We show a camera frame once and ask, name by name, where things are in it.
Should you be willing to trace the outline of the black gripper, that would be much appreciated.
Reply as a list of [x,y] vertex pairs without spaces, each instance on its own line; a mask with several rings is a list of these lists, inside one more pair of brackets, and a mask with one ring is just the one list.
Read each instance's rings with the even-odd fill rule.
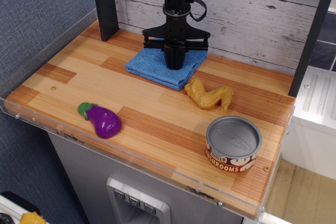
[[210,33],[196,29],[187,23],[191,13],[189,3],[176,9],[163,6],[165,24],[142,31],[144,48],[164,49],[166,66],[171,70],[183,67],[189,50],[207,50]]

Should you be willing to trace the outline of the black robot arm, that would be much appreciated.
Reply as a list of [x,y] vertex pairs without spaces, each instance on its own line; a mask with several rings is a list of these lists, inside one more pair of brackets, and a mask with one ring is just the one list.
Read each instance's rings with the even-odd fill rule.
[[164,0],[163,13],[166,15],[166,23],[142,32],[144,48],[161,49],[169,69],[181,69],[189,50],[208,49],[210,33],[187,23],[187,16],[191,16],[196,22],[206,16],[207,11],[199,18],[193,17],[191,4],[195,2],[207,9],[202,0]]

